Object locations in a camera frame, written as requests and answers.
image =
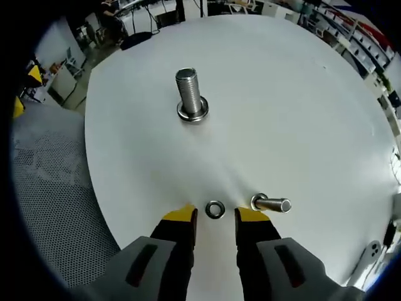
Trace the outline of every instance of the white tabletop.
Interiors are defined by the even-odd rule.
[[[209,116],[181,122],[175,73],[194,67]],[[199,209],[188,300],[243,300],[234,208],[254,193],[288,198],[268,212],[282,237],[339,283],[382,240],[397,182],[393,141],[357,72],[306,30],[265,16],[216,16],[164,28],[91,74],[85,139],[93,187],[121,248],[167,212]],[[222,201],[212,220],[206,202]]]

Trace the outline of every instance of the hex bolt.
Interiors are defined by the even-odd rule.
[[[200,121],[209,112],[209,105],[199,92],[198,77],[195,69],[184,68],[175,74],[181,102],[177,106],[179,117],[188,122]]]
[[[289,199],[269,199],[264,193],[257,193],[251,198],[251,207],[255,211],[271,210],[287,213],[291,209]]]

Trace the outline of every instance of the shelf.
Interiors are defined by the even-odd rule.
[[[335,8],[334,6],[331,6],[330,4],[324,3],[323,1],[322,1],[321,4],[327,6],[328,8],[331,8],[331,9],[335,10],[336,12],[338,12],[339,14],[341,14],[341,16],[343,16],[345,19],[348,19],[348,20],[352,21],[353,23],[356,21],[355,19],[353,19],[353,18],[347,16],[347,15],[344,14],[342,11],[340,11],[338,8]]]
[[[361,41],[359,41],[356,37],[352,36],[352,38],[358,43],[358,45],[364,50],[364,52],[369,56],[372,63],[376,66],[376,69],[379,69],[381,72],[384,72],[384,66],[379,64],[377,59],[371,54],[369,49],[367,49]]]
[[[369,40],[371,40],[385,55],[385,57],[387,58],[388,62],[391,61],[391,58],[388,57],[386,51],[384,51],[384,49],[380,46],[380,44],[376,41],[376,39],[372,38],[370,36],[370,33],[366,31],[365,28],[363,28],[362,26],[360,26],[359,24],[357,25],[358,29],[360,29],[363,33],[364,36],[366,36]]]
[[[334,28],[336,28],[343,36],[348,36],[350,34],[350,31],[346,29],[344,26],[338,24],[336,21],[333,19],[329,18],[325,14],[323,14],[321,11],[318,11],[317,9],[314,9],[318,14],[323,16]]]

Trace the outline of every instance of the gray floor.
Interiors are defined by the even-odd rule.
[[[83,65],[84,72],[77,79],[78,83],[73,93],[66,99],[63,108],[76,111],[85,116],[86,93],[88,91],[90,73],[101,61],[110,56],[118,48],[116,46],[103,46],[100,49],[91,50],[87,55],[87,60]]]

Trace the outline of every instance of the yellow object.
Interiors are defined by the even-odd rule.
[[[15,98],[15,103],[14,103],[14,114],[13,114],[13,118],[16,118],[20,115],[22,115],[22,113],[24,112],[25,108],[23,103],[21,102],[21,100],[16,97]]]
[[[241,221],[269,221],[269,217],[260,211],[254,211],[251,209],[238,207],[239,214],[241,215]]]
[[[179,210],[174,210],[167,213],[163,219],[167,221],[190,221],[192,217],[192,212],[195,210],[195,206],[191,204],[186,204],[183,208]]]
[[[37,65],[32,67],[32,69],[31,69],[31,71],[29,71],[28,75],[33,77],[38,82],[43,83],[42,82],[42,77],[40,76],[39,67]]]

